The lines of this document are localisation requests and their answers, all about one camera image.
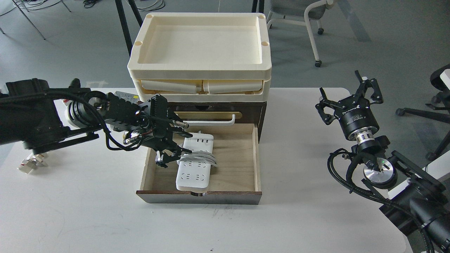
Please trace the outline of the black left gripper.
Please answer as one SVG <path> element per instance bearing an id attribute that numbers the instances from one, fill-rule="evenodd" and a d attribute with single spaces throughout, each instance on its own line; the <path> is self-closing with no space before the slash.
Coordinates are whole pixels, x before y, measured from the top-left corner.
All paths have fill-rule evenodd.
<path id="1" fill-rule="evenodd" d="M 172 155 L 156 151 L 155 163 L 162 168 L 167 168 L 169 162 L 180 160 L 182 152 L 187 152 L 185 148 L 176 148 L 173 134 L 191 138 L 193 135 L 185 131 L 189 125 L 175 114 L 163 96 L 157 94 L 138 105 L 107 93 L 105 104 L 108 106 L 105 123 L 114 131 L 125 131 L 123 144 L 115 141 L 109 130 L 105 131 L 109 150 L 135 150 L 141 145 L 154 150 L 169 150 Z"/>

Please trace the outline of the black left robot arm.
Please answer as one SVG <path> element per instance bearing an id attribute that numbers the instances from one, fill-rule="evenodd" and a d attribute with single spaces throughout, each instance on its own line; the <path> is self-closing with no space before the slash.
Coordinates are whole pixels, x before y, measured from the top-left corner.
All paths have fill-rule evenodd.
<path id="1" fill-rule="evenodd" d="M 155 95 L 140 104 L 113 93 L 82 88 L 74 79 L 68 88 L 51 89 L 46 80 L 6 83 L 0 100 L 0 142 L 22 141 L 34 154 L 53 151 L 99 138 L 105 134 L 109 150 L 133 151 L 140 146 L 157 152 L 156 164 L 179 160 L 190 150 L 180 147 L 173 134 L 190 138 L 188 127 Z"/>

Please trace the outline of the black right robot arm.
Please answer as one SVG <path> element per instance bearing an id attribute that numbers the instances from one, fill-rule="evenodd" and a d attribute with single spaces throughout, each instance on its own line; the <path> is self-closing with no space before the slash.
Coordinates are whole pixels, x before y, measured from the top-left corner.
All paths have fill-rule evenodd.
<path id="1" fill-rule="evenodd" d="M 419 231 L 427 253 L 449 252 L 449 210 L 446 187 L 436 178 L 397 151 L 390 157 L 387 136 L 374 135 L 380 127 L 371 105 L 382 104 L 383 95 L 375 78 L 361 77 L 356 92 L 339 101 L 329 100 L 320 88 L 315 105 L 326 125 L 338 120 L 344 137 L 355 141 L 351 151 L 340 148 L 327 160 L 331 176 L 350 193 L 377 203 L 380 211 L 404 235 Z"/>

